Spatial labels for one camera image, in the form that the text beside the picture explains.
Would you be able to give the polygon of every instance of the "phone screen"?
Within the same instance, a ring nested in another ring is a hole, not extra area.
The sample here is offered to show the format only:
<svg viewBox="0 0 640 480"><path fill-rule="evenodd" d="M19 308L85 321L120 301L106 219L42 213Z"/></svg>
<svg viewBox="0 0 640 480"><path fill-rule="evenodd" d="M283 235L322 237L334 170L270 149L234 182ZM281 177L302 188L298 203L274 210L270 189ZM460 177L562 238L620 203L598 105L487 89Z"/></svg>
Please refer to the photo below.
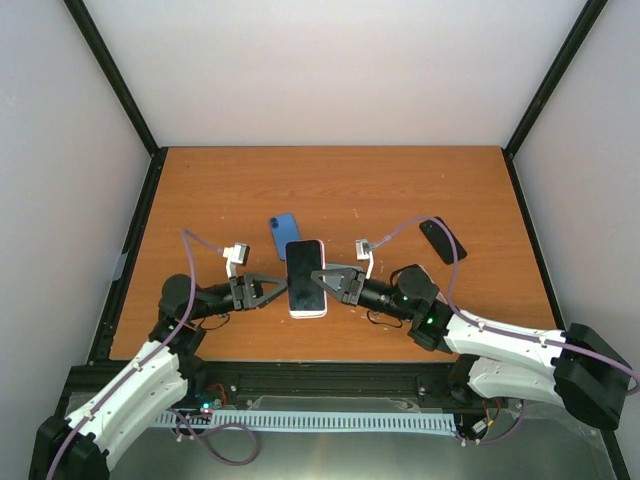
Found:
<svg viewBox="0 0 640 480"><path fill-rule="evenodd" d="M311 280L311 272L324 268L322 244L318 240L290 242L287 252L289 310L320 315L325 312L325 292Z"/></svg>

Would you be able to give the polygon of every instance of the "black smartphone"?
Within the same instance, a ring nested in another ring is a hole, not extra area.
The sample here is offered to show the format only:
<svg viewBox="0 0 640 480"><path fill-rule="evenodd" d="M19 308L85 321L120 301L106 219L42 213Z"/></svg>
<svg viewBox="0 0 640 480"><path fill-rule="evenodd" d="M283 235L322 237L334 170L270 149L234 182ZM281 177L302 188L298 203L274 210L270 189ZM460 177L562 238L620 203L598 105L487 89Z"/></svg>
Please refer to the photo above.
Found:
<svg viewBox="0 0 640 480"><path fill-rule="evenodd" d="M324 316L327 294L311 280L311 272L324 270L324 245L320 240L289 242L285 251L289 314L293 318Z"/></svg>
<svg viewBox="0 0 640 480"><path fill-rule="evenodd" d="M444 223L442 218L440 217L435 217L435 218L440 220L440 222L442 222L445 226L447 226L447 224ZM449 227L447 227L447 229L449 229L449 232L453 237L453 241L456 244L458 261L460 261L467 256L467 251L460 244L460 242L458 241L456 236L453 234L451 229ZM447 237L447 234L444 233L444 230L442 230L442 228L440 228L439 225L437 225L435 222L432 222L431 220L422 222L420 224L420 230L422 231L424 236L427 237L427 240L429 240L429 243L431 244L433 249L436 251L436 253L440 256L442 261L447 265L451 265L453 263L453 251L451 250L451 242L449 241L449 237Z"/></svg>

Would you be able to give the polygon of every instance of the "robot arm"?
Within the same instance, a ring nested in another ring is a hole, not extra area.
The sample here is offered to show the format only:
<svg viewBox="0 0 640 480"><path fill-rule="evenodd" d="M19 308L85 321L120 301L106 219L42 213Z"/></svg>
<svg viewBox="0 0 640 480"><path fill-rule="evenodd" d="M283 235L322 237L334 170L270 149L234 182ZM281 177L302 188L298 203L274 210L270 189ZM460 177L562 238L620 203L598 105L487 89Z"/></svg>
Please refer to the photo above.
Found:
<svg viewBox="0 0 640 480"><path fill-rule="evenodd" d="M359 259L370 259L366 246L357 251ZM339 277L339 287L326 283L328 277ZM596 428L618 427L630 377L557 346L586 348L628 366L589 327L574 323L566 332L542 331L464 310L454 312L437 299L438 287L420 266L405 267L392 277L393 283L387 284L352 268L312 274L314 282L341 303L410 322L408 335L422 348L460 354L449 379L451 395L460 403L470 403L474 397L536 400L564 406L578 420ZM526 340L531 337L540 341Z"/></svg>
<svg viewBox="0 0 640 480"><path fill-rule="evenodd" d="M262 308L287 288L286 280L254 273L237 276L236 265L245 265L249 249L236 244L225 249L229 283L209 288L196 286L189 317L177 335L163 341L178 326L187 308L191 279L170 277L162 288L159 318L145 342L122 371L91 400L71 412L66 419L50 417L38 429L31 463L30 480L44 479L54 456L70 432L77 429L54 478L74 480L108 479L109 472L138 436L166 409L196 390L198 370L203 361L195 356L206 331L193 320L232 311ZM264 293L263 284L274 284ZM159 351L143 367L141 359ZM119 385L115 392L113 387ZM97 412L95 406L100 404Z"/></svg>

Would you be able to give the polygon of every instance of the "smartphone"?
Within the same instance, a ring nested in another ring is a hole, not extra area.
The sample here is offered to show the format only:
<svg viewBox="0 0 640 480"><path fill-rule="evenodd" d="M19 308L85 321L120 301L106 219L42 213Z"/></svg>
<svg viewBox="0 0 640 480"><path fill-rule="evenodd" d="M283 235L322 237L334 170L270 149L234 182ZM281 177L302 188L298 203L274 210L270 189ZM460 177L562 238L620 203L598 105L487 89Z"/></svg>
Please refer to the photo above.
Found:
<svg viewBox="0 0 640 480"><path fill-rule="evenodd" d="M289 242L285 247L289 314L293 318L317 318L327 313L327 294L311 280L311 272L324 269L324 245L320 240Z"/></svg>
<svg viewBox="0 0 640 480"><path fill-rule="evenodd" d="M453 242L456 245L456 252L458 253L458 261L462 260L463 258L466 258L467 251L460 244L460 242L458 241L456 236L453 234L451 229L447 226L446 223L444 223L444 221L440 217L435 217L435 218L440 220L440 222L445 227L447 227L447 229L449 230L449 233L451 233L451 236L453 237ZM420 230L422 231L424 236L427 237L427 240L429 240L429 243L431 244L433 249L436 251L436 253L440 256L442 261L447 265L451 265L453 263L453 250L451 250L451 242L449 241L449 237L447 237L447 234L444 233L444 230L442 230L442 228L440 228L439 225L437 225L435 222L432 222L431 220L422 222L420 224Z"/></svg>
<svg viewBox="0 0 640 480"><path fill-rule="evenodd" d="M278 256L280 260L284 260L286 258L285 246L287 243L301 240L296 221L292 214L283 213L282 215L271 217L269 225L271 226L273 241L278 250Z"/></svg>

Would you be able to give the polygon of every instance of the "wooden table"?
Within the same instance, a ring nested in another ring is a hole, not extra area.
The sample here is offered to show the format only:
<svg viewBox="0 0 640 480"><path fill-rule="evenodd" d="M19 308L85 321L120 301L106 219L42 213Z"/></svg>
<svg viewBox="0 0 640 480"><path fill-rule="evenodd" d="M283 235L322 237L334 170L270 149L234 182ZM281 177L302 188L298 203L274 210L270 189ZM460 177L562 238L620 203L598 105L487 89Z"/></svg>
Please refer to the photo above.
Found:
<svg viewBox="0 0 640 480"><path fill-rule="evenodd" d="M555 328L515 194L498 147L171 148L146 227L111 358L131 358L157 320L163 282L187 273L180 230L218 246L251 246L248 271L285 276L269 218L291 212L303 238L325 242L328 263L356 264L354 240L378 241L417 215L441 216L469 256L456 303L484 317ZM225 261L194 245L197 281L226 282ZM442 263L418 225L375 253L374 277L423 264L442 290ZM374 326L364 310L329 299L320 319L292 319L286 294L233 313L210 332L206 360L434 361L402 330ZM207 320L214 326L217 318Z"/></svg>

